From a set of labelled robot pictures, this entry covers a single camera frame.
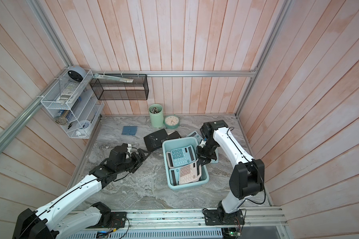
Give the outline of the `mint green storage box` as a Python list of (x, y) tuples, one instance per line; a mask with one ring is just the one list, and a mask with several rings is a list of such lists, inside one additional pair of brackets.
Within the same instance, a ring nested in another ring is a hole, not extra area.
[(205, 166), (196, 155), (198, 142), (195, 137), (166, 140), (162, 144), (167, 182), (172, 190), (200, 186), (209, 181)]

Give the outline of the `small teal calculator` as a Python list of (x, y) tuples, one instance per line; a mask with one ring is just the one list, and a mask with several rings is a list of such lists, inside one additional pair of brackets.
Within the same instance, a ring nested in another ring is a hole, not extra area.
[(169, 169), (170, 184), (178, 186), (180, 182), (180, 167)]

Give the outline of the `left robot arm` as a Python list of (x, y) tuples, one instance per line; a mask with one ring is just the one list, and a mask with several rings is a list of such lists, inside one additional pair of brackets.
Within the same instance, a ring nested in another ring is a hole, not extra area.
[(114, 147), (108, 158), (61, 196), (34, 211), (26, 209), (21, 212), (13, 238), (65, 239), (89, 227), (114, 226), (116, 223), (111, 209), (102, 202), (74, 216), (67, 215), (93, 194), (117, 182), (119, 174), (136, 172), (150, 154), (149, 151), (126, 143)]

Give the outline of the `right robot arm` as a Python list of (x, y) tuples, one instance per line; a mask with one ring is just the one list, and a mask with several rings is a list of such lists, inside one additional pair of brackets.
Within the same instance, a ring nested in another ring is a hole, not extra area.
[(251, 156), (235, 139), (231, 127), (223, 120), (206, 122), (200, 128), (205, 145), (197, 147), (199, 164), (204, 166), (215, 158), (220, 147), (230, 160), (233, 171), (229, 180), (230, 192), (220, 202), (222, 214), (237, 212), (244, 201), (264, 191), (265, 166), (262, 160)]

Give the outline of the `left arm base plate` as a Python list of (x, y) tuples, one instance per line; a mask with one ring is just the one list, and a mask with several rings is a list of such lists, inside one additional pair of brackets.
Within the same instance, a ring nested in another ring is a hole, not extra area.
[(127, 212), (108, 212), (101, 216), (100, 221), (89, 228), (124, 228)]

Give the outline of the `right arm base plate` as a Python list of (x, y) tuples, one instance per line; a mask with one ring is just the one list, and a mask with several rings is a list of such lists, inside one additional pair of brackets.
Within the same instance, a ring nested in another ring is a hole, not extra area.
[(215, 210), (203, 209), (202, 213), (207, 226), (245, 225), (245, 214), (242, 213), (242, 210), (227, 214), (220, 208)]

